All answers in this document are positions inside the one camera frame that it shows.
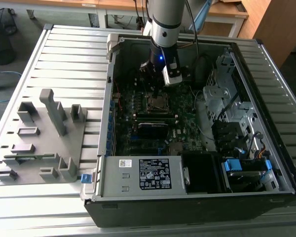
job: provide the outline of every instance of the metal table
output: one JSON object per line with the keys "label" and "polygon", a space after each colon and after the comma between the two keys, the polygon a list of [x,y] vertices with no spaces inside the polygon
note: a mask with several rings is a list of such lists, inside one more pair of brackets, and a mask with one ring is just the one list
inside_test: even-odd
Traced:
{"label": "metal table", "polygon": [[[80,158],[84,162],[80,163],[79,172],[95,167],[108,64],[106,41],[112,32],[140,33],[69,26],[45,27],[0,121],[0,137],[13,130],[13,120],[18,119],[16,110],[21,101],[37,100],[42,88],[52,88],[55,99],[61,101],[63,107],[74,103],[88,109]],[[296,162],[296,98],[265,47],[255,40],[199,38],[233,41],[239,45],[282,139]],[[0,187],[0,236],[152,236],[296,225],[294,204],[250,221],[100,229],[83,207],[79,193],[80,181]]]}

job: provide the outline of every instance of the floor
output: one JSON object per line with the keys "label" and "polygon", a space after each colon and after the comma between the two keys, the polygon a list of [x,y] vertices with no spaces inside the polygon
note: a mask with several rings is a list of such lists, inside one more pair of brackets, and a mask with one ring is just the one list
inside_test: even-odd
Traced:
{"label": "floor", "polygon": [[[70,14],[46,11],[35,11],[36,20],[30,20],[25,10],[15,9],[16,16],[15,22],[18,26],[18,33],[11,36],[10,40],[17,52],[17,59],[6,66],[0,66],[0,71],[17,71],[23,72],[27,61],[31,55],[31,52],[41,34],[43,26],[46,23],[58,24],[58,25],[72,25],[72,26],[84,26],[89,27],[89,17],[87,14]],[[136,29],[135,18],[123,17],[119,19],[121,24],[114,24],[113,17],[109,16],[109,26],[122,29],[127,25],[127,29]],[[290,87],[296,95],[296,59],[294,56],[288,57],[287,61],[281,68],[284,77],[287,79]],[[11,97],[15,86],[18,83],[17,75],[0,75],[0,100],[7,100]],[[7,103],[0,103],[0,118],[5,110]],[[234,230],[217,233],[203,233],[202,236],[206,237],[231,237],[231,236],[263,236],[263,235],[276,235],[276,236],[291,236],[296,237],[296,227],[279,227],[268,229],[252,229],[252,230]]]}
{"label": "floor", "polygon": [[[46,23],[70,26],[90,27],[88,14],[64,12],[34,11],[35,20],[30,20],[26,10],[14,9],[14,17],[18,32],[10,36],[10,41],[17,53],[16,60],[6,66],[0,66],[0,71],[17,71],[22,73],[28,59],[31,56],[41,31]],[[136,29],[135,17],[125,16],[119,19],[119,24],[114,23],[113,16],[108,16],[109,26],[119,29]],[[11,74],[0,74],[0,100],[8,100],[18,83],[19,77]],[[3,115],[7,103],[0,103],[0,119]]]}

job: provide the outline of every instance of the warning label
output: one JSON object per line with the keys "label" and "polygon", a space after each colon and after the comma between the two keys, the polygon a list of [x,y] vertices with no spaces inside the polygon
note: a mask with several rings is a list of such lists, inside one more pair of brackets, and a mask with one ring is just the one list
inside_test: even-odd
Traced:
{"label": "warning label", "polygon": [[142,190],[171,189],[169,159],[140,159],[139,177]]}

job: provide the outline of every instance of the blue connector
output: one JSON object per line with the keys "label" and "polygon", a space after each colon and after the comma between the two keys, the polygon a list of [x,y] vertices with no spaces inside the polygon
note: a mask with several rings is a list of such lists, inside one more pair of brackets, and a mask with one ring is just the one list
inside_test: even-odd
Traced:
{"label": "blue connector", "polygon": [[265,164],[266,164],[267,170],[271,170],[272,169],[272,164],[271,164],[271,162],[268,159],[265,161]]}
{"label": "blue connector", "polygon": [[113,117],[112,117],[112,115],[109,115],[109,122],[113,122]]}
{"label": "blue connector", "polygon": [[108,140],[111,140],[111,138],[112,138],[112,133],[108,132]]}
{"label": "blue connector", "polygon": [[226,171],[241,171],[242,167],[239,159],[228,159],[224,163]]}
{"label": "blue connector", "polygon": [[110,109],[114,108],[115,107],[115,103],[113,100],[110,101]]}
{"label": "blue connector", "polygon": [[82,184],[92,184],[92,174],[82,174],[81,175]]}

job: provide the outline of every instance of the motherboard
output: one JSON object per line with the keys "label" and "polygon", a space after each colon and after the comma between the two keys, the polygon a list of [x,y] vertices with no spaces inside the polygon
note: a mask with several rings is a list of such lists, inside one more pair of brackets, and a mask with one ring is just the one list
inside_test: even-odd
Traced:
{"label": "motherboard", "polygon": [[195,93],[187,83],[156,93],[140,77],[116,80],[116,155],[176,156],[184,150],[202,150]]}

